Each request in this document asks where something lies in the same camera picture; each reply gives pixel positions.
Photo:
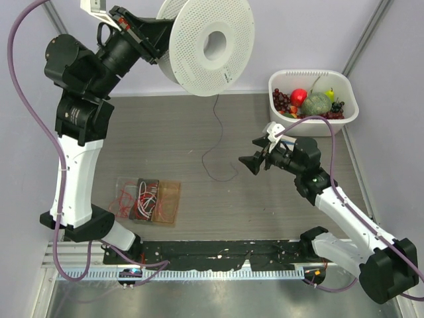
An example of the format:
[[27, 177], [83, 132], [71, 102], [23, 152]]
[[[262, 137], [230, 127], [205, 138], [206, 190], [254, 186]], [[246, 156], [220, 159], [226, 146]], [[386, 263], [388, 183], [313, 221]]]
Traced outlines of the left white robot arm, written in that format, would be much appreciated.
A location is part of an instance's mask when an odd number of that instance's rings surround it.
[[138, 60], [155, 64], [165, 55], [174, 20], [140, 18], [119, 6], [110, 15], [109, 37], [98, 42], [98, 51], [69, 34], [46, 49], [44, 73], [62, 89], [55, 131], [63, 155], [52, 208], [40, 222], [64, 229], [74, 242], [102, 240], [134, 264], [142, 254], [141, 238], [92, 204], [93, 177], [114, 109], [110, 93]]

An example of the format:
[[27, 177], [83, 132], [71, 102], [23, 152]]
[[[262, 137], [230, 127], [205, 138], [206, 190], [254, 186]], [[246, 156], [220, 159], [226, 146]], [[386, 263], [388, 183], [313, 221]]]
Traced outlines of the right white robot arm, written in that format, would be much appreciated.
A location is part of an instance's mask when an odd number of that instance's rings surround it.
[[330, 260], [354, 276], [366, 295], [383, 304], [419, 283], [416, 246], [407, 238], [398, 240], [367, 217], [321, 167], [317, 142], [301, 137], [288, 148], [283, 142], [272, 146], [267, 136], [253, 140], [262, 147], [252, 156], [241, 156], [254, 175], [272, 166], [295, 176], [297, 192], [330, 217], [348, 235], [339, 240], [323, 227], [301, 235], [300, 256], [312, 262]]

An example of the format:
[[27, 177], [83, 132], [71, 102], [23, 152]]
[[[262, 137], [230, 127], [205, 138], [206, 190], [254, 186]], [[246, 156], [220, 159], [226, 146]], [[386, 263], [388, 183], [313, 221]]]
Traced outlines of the white plastic cable spool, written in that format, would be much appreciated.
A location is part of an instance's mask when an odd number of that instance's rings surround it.
[[218, 95], [243, 73], [255, 36], [248, 1], [165, 1], [156, 17], [174, 23], [158, 65], [188, 93]]

